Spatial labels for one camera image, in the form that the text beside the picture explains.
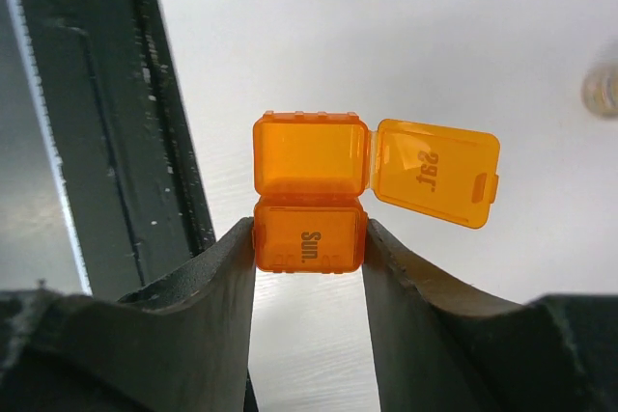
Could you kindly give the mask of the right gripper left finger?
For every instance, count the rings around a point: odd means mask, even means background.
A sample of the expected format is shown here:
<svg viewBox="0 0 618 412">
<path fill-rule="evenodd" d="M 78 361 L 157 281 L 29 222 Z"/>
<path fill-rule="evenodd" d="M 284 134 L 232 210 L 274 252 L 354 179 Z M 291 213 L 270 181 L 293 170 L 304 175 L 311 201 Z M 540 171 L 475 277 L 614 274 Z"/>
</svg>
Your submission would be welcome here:
<svg viewBox="0 0 618 412">
<path fill-rule="evenodd" d="M 253 411 L 253 222 L 117 302 L 1 295 L 5 411 Z"/>
</svg>

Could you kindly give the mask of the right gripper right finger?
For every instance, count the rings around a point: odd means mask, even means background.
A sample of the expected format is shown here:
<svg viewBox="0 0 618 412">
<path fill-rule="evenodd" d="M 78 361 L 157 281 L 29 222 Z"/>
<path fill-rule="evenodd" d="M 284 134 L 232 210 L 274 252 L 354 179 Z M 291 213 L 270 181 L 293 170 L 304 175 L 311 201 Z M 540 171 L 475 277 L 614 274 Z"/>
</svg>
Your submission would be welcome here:
<svg viewBox="0 0 618 412">
<path fill-rule="evenodd" d="M 384 411 L 613 411 L 617 299 L 518 304 L 410 251 L 378 221 L 362 267 Z"/>
</svg>

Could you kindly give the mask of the orange pill organizer box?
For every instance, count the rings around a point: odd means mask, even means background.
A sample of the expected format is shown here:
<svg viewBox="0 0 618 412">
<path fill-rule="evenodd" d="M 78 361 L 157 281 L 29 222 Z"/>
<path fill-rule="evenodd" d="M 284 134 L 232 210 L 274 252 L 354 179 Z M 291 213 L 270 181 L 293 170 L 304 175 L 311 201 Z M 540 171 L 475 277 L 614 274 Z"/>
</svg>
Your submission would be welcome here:
<svg viewBox="0 0 618 412">
<path fill-rule="evenodd" d="M 488 221 L 500 144 L 489 133 L 354 113 L 266 112 L 253 127 L 253 246 L 272 273 L 349 273 L 364 260 L 360 198 L 459 226 Z"/>
</svg>

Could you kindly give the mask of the clear pill bottle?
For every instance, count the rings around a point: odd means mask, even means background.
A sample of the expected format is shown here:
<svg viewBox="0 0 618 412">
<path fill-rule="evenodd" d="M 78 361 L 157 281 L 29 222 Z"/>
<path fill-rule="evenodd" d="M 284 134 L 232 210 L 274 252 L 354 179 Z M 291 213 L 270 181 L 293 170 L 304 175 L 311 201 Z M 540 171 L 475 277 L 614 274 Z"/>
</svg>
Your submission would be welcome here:
<svg viewBox="0 0 618 412">
<path fill-rule="evenodd" d="M 617 61 L 594 65 L 585 74 L 581 100 L 586 109 L 603 119 L 617 118 Z"/>
</svg>

